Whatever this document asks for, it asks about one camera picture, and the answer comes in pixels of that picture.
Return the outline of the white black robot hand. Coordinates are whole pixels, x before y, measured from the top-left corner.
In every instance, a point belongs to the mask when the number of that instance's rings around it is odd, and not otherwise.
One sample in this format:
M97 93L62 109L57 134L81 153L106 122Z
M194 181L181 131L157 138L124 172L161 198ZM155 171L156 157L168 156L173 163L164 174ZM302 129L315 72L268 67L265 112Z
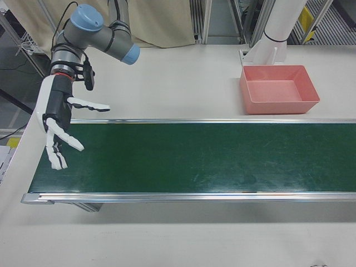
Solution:
M78 139L69 135L72 108L87 108L98 112L110 110L109 105L93 103L72 94L73 79L63 73L49 75L43 79L34 114L41 130L46 133L46 152L51 168L67 168L65 157L61 153L61 142L64 141L78 151L84 150Z

